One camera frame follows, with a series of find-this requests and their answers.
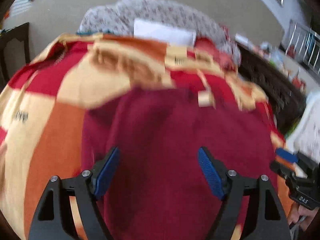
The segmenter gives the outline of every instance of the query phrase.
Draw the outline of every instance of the metal bolt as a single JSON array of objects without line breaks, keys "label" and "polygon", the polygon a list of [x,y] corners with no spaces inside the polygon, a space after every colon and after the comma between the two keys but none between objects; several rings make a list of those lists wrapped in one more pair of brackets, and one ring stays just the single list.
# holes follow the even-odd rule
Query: metal bolt
[{"label": "metal bolt", "polygon": [[262,179],[263,181],[268,181],[268,180],[269,180],[269,177],[268,177],[267,175],[263,174],[263,175],[261,175],[261,179]]},{"label": "metal bolt", "polygon": [[228,174],[229,176],[234,177],[237,175],[237,172],[235,170],[228,170]]},{"label": "metal bolt", "polygon": [[84,177],[88,177],[90,174],[91,174],[91,172],[89,171],[89,170],[85,170],[85,171],[82,171],[82,176],[84,176]]},{"label": "metal bolt", "polygon": [[52,176],[52,177],[50,178],[50,180],[51,180],[52,182],[55,182],[55,181],[58,180],[58,176],[57,176],[57,175],[54,175],[54,176]]}]

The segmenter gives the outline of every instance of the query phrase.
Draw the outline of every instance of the bedspread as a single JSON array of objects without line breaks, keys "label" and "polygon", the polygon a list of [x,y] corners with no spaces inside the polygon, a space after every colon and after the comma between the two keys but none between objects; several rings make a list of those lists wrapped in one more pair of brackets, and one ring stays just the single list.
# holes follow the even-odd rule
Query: bedspread
[{"label": "bedspread", "polygon": [[[197,92],[208,85],[214,105],[199,107]],[[267,174],[286,207],[284,183],[268,169],[283,146],[270,109],[258,86],[204,51],[63,34],[0,95],[0,141],[8,145],[0,209],[27,239],[49,178],[75,176],[118,146],[120,165],[99,203],[115,239],[204,239],[220,201],[197,164],[200,146],[243,175]]]}]

